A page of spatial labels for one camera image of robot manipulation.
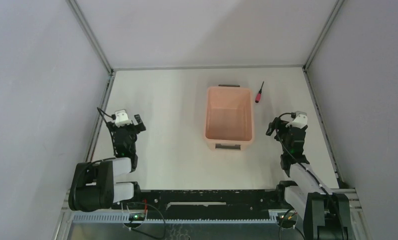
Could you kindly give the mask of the red black screwdriver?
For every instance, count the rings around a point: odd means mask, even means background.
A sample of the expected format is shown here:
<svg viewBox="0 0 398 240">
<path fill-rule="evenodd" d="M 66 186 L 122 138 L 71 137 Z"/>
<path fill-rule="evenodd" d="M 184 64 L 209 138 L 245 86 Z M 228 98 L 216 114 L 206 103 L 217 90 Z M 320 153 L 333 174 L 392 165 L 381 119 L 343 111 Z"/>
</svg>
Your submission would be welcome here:
<svg viewBox="0 0 398 240">
<path fill-rule="evenodd" d="M 264 83 L 265 83 L 265 82 L 263 81 L 262 84 L 261 84 L 261 87 L 260 87 L 260 89 L 259 89 L 259 91 L 258 91 L 258 93 L 256 94 L 255 103 L 259 103 L 260 100 L 261 100 L 262 90 L 263 90 L 263 85 L 264 85 Z"/>
</svg>

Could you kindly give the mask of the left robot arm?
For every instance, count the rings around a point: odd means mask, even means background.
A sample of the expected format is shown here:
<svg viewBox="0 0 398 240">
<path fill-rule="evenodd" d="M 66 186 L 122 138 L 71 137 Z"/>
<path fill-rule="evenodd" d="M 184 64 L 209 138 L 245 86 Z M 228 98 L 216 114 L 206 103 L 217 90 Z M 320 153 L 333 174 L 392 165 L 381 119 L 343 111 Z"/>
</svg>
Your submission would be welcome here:
<svg viewBox="0 0 398 240">
<path fill-rule="evenodd" d="M 111 137 L 113 157 L 76 165 L 68 197 L 72 211 L 109 209 L 121 200 L 132 209 L 142 205 L 143 195 L 134 189 L 134 183 L 116 183 L 115 178 L 136 170 L 136 142 L 138 135 L 146 131 L 146 126 L 140 115 L 136 114 L 131 120 L 126 112 L 120 110 L 113 115 L 113 121 L 106 123 L 106 127 Z"/>
</svg>

